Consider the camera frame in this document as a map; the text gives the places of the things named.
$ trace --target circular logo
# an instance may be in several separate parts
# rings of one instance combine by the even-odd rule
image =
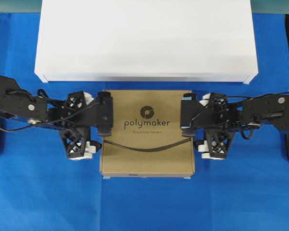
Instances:
[[[144,119],[150,119],[154,116],[154,110],[152,107],[150,106],[144,106],[141,110],[140,110],[140,115],[142,116],[142,118]]]

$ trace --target box lid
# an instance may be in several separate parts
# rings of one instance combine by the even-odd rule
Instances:
[[[133,148],[156,148],[185,140],[180,129],[182,90],[111,90],[114,102],[112,141]],[[139,152],[103,144],[105,176],[191,176],[193,142],[159,152]]]

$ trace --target white platform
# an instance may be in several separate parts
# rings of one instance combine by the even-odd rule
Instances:
[[[258,74],[249,0],[43,0],[47,81],[227,81]]]

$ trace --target black cable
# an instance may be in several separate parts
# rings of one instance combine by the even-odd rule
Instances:
[[[72,115],[69,115],[69,116],[67,116],[65,118],[62,118],[62,119],[56,119],[56,120],[52,120],[52,121],[48,121],[48,122],[41,122],[41,123],[31,124],[31,125],[28,125],[28,126],[25,126],[25,127],[15,128],[15,129],[4,129],[4,128],[0,127],[0,130],[1,131],[5,131],[5,132],[14,132],[14,131],[21,131],[21,130],[24,130],[24,129],[27,129],[27,128],[36,127],[36,126],[40,126],[40,125],[44,125],[44,124],[53,124],[53,123],[65,121],[65,120],[71,119],[74,116],[76,116],[76,115],[88,110],[89,108],[95,107],[98,104],[99,104],[99,102],[94,102],[91,105],[89,104],[87,107],[82,108],[81,110],[73,113]]]
[[[205,105],[205,106],[201,109],[201,111],[191,119],[191,121],[189,122],[189,126],[190,126],[190,127],[192,127],[193,121],[194,121],[206,108],[208,108],[209,104],[212,104],[212,103],[213,103],[213,102],[208,102],[207,105]]]
[[[250,99],[251,97],[249,96],[241,96],[241,95],[231,95],[231,96],[226,96],[225,98],[238,98],[238,99]]]
[[[31,102],[35,102],[33,96],[31,95],[31,93],[27,90],[23,90],[23,89],[19,89],[19,90],[12,90],[6,93],[7,95],[14,95],[14,94],[23,94],[26,95]]]
[[[172,148],[172,147],[187,143],[187,142],[189,142],[191,140],[192,140],[191,138],[188,138],[188,139],[184,139],[184,140],[178,141],[176,143],[168,144],[168,145],[157,147],[157,148],[131,148],[131,147],[127,147],[127,146],[124,146],[124,145],[121,145],[121,144],[118,144],[118,143],[114,143],[114,142],[108,141],[108,140],[104,140],[104,143],[109,143],[109,144],[117,146],[119,148],[129,149],[129,150],[133,150],[133,151],[145,152],[145,153],[153,153],[153,152],[160,152],[160,151],[167,150],[169,148]]]
[[[253,134],[253,132],[254,132],[253,129],[250,130],[249,135],[246,136],[243,130],[240,131],[241,136],[242,136],[245,140],[250,140],[250,139],[252,138],[252,134]]]

